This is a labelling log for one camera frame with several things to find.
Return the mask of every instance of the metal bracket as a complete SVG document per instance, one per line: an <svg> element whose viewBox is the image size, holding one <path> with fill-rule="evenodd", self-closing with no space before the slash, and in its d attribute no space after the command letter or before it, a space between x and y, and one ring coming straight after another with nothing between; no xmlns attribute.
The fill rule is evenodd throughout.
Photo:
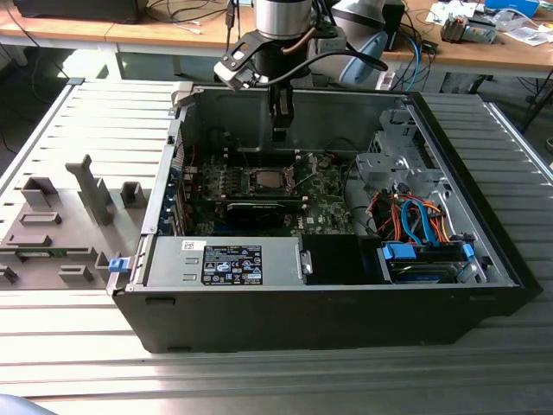
<svg viewBox="0 0 553 415"><path fill-rule="evenodd" d="M256 30L246 33L223 55L221 63L226 69L237 72L264 44L270 42L273 40L263 37Z"/></svg>

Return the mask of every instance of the power cable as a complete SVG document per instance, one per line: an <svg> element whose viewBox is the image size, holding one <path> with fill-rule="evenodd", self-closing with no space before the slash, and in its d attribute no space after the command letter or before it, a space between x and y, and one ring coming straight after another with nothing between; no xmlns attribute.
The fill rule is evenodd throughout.
<svg viewBox="0 0 553 415"><path fill-rule="evenodd" d="M32 42L35 44L35 46L36 46L37 48L40 49L40 48L41 48L41 45L39 45L39 44L35 41L35 39L33 39L33 37L27 32L27 30L25 30L25 29L23 28L23 26L22 26L21 24L19 24L19 22L13 17L13 15L11 14L11 10L10 10L10 6L8 5L8 2L5 3L5 6L6 6L6 11L8 12L8 15L10 15L10 18L11 18L12 22L15 23L16 26L17 26L17 27L28 37L28 39L29 39L30 41L32 41ZM56 61L54 61L54 59L52 59L51 57L48 57L48 58L50 59L50 61L52 62L52 64L53 64L55 67L57 67L58 70L59 70L61 73L63 73L63 76L65 76L67 79L69 79L69 76L67 76L67 74L66 74L66 73L64 72L64 70L60 67L60 65L58 65L58 64L56 63Z"/></svg>
<svg viewBox="0 0 553 415"><path fill-rule="evenodd" d="M6 136L4 136L2 130L0 130L0 138L2 139L3 146L6 148L7 151L9 151L10 153L13 153L13 154L17 154L17 151L12 150L8 146L8 143L6 142Z"/></svg>
<svg viewBox="0 0 553 415"><path fill-rule="evenodd" d="M297 67L291 69L290 71L288 71L282 76L279 76L278 78L275 78L268 82L259 82L258 80L254 80L254 81L251 81L250 84L251 86L257 86L257 87L273 86L273 85L279 84L285 80L288 80L289 78L294 76L297 72L308 67L309 65L312 65L313 63L320 61L321 59L327 58L328 56L336 56L336 55L352 56L354 58L358 58L361 61L363 61L367 66L372 67L373 69L376 69L378 71L388 70L388 65L386 65L385 63L383 63L378 59L373 58L372 56L369 56L368 54L362 54L354 50L329 50L328 52L325 52L323 54L318 54L313 56L310 59L307 59L306 61L299 64Z"/></svg>

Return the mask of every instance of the green circuit board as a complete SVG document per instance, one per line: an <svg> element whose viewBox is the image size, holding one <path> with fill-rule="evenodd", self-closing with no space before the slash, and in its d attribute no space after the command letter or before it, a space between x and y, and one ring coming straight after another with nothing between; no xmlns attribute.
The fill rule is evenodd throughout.
<svg viewBox="0 0 553 415"><path fill-rule="evenodd" d="M314 155L288 167L228 167L213 157L200 162L197 192L188 198L193 211L194 234L202 236L294 236L299 234L353 233L351 218L340 193L340 166L328 157ZM226 198L248 195L295 197L302 206L285 214L279 226L235 228L226 222Z"/></svg>

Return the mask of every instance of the paper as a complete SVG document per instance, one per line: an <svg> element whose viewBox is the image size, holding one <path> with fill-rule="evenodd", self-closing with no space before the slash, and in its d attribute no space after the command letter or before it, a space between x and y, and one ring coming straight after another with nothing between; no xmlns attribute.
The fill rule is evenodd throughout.
<svg viewBox="0 0 553 415"><path fill-rule="evenodd" d="M477 3L462 3L459 0L452 0L449 3L435 3L430 7L430 12L426 16L426 22L443 26L450 14L453 16L472 17L474 16L476 6Z"/></svg>
<svg viewBox="0 0 553 415"><path fill-rule="evenodd" d="M541 45L542 43L549 41L548 33L538 32L537 30L531 28L514 29L505 34L530 46Z"/></svg>

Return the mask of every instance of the white sticker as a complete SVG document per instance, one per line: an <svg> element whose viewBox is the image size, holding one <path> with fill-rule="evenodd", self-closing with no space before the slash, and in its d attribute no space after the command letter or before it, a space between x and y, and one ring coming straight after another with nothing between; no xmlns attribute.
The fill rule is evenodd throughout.
<svg viewBox="0 0 553 415"><path fill-rule="evenodd" d="M183 240L181 249L183 251L203 251L206 244L205 240Z"/></svg>

